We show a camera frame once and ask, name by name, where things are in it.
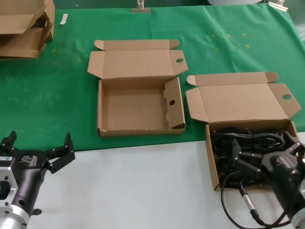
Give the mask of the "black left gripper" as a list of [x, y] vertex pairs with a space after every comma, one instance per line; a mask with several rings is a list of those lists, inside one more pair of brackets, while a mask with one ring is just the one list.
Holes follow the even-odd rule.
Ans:
[[12, 204], [28, 214], [40, 214], [42, 210], [34, 206], [47, 169], [54, 174], [75, 159], [71, 134], [66, 134], [63, 146], [45, 152], [13, 149], [16, 139], [17, 134], [12, 131], [0, 142], [0, 156], [13, 157], [12, 171], [18, 189]]

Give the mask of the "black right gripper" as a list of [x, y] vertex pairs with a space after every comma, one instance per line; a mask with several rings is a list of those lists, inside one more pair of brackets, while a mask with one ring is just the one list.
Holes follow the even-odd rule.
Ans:
[[297, 163], [304, 158], [305, 145], [298, 137], [283, 133], [284, 153], [275, 152], [264, 156], [242, 151], [236, 139], [232, 141], [233, 166], [245, 177], [259, 178], [263, 171], [268, 185], [274, 192], [283, 209], [289, 208], [286, 215], [292, 219], [305, 207], [305, 198], [300, 192], [303, 175]]

